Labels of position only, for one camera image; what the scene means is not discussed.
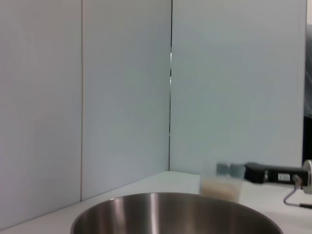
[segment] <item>white wall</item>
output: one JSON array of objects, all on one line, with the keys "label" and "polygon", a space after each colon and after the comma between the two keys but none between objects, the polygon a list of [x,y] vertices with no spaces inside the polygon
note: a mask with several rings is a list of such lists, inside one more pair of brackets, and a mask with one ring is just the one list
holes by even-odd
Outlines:
[{"label": "white wall", "polygon": [[299,166],[306,1],[173,4],[170,169]]},{"label": "white wall", "polygon": [[166,171],[171,0],[84,0],[82,198]]},{"label": "white wall", "polygon": [[308,0],[307,23],[312,24],[312,0]]},{"label": "white wall", "polygon": [[79,202],[79,0],[0,1],[0,230]]}]

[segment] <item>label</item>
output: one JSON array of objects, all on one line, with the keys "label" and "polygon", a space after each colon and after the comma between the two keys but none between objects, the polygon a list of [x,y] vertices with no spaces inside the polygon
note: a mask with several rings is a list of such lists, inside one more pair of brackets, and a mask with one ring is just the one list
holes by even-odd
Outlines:
[{"label": "label", "polygon": [[278,180],[280,181],[290,181],[291,176],[289,174],[278,173]]}]

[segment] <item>metal bowl rim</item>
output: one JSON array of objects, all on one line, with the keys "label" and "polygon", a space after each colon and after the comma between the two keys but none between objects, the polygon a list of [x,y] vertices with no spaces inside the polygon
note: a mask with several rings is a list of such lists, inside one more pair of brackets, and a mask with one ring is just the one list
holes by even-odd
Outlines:
[{"label": "metal bowl rim", "polygon": [[[101,204],[103,204],[103,203],[108,203],[108,202],[113,201],[113,200],[118,200],[118,199],[121,199],[121,198],[124,198],[124,197],[136,196],[136,195],[153,195],[153,194],[160,194],[160,195],[161,195],[161,194],[176,194],[176,195],[183,194],[183,195],[190,195],[190,196],[198,196],[198,197],[201,197],[201,198],[207,198],[207,199],[212,199],[212,200],[219,200],[219,199],[204,197],[203,195],[200,195],[200,194],[179,193],[179,192],[152,192],[152,193],[139,193],[139,194],[129,194],[129,195],[124,195],[124,196],[118,196],[118,197],[115,197],[115,198],[108,199],[108,200],[106,200],[106,201],[102,201],[102,202],[100,202],[100,203],[98,203],[98,204],[96,204],[96,205],[93,205],[93,206],[89,207],[88,209],[84,210],[81,214],[79,214],[79,215],[75,218],[75,220],[74,220],[74,222],[73,222],[73,224],[72,224],[72,226],[71,226],[70,233],[71,233],[71,234],[74,234],[74,226],[75,226],[75,224],[77,223],[78,219],[79,219],[81,216],[83,216],[85,213],[87,213],[89,210],[93,209],[93,208],[96,207],[96,206],[99,206],[99,205],[101,205]],[[249,211],[252,211],[252,212],[258,214],[259,216],[261,216],[261,217],[265,218],[267,221],[269,221],[273,226],[275,226],[275,227],[278,229],[278,231],[280,232],[280,234],[284,234],[283,231],[280,229],[280,227],[279,227],[273,220],[271,220],[269,217],[265,216],[265,215],[262,214],[261,212],[256,211],[256,210],[254,210],[254,209],[252,209],[252,208],[250,208],[250,207],[248,207],[248,206],[244,206],[244,205],[239,204],[239,203],[236,203],[236,202],[231,202],[231,201],[224,201],[224,202],[228,202],[228,203],[231,203],[231,204],[235,204],[235,205],[238,206],[238,207],[242,207],[243,209],[247,209],[247,210],[249,210]]]}]

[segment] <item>clear plastic container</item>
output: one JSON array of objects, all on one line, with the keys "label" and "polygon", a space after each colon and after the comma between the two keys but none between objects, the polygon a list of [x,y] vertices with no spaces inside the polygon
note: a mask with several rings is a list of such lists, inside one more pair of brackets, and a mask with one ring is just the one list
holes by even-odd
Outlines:
[{"label": "clear plastic container", "polygon": [[200,175],[200,192],[203,196],[226,201],[239,202],[245,174],[242,164],[217,163],[207,165]]}]

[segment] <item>stainless steel bowl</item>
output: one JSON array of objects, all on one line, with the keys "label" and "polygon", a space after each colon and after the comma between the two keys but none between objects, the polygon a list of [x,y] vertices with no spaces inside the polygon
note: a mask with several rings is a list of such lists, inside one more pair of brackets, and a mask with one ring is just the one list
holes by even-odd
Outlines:
[{"label": "stainless steel bowl", "polygon": [[102,202],[83,212],[72,234],[282,234],[245,206],[180,193],[137,194]]}]

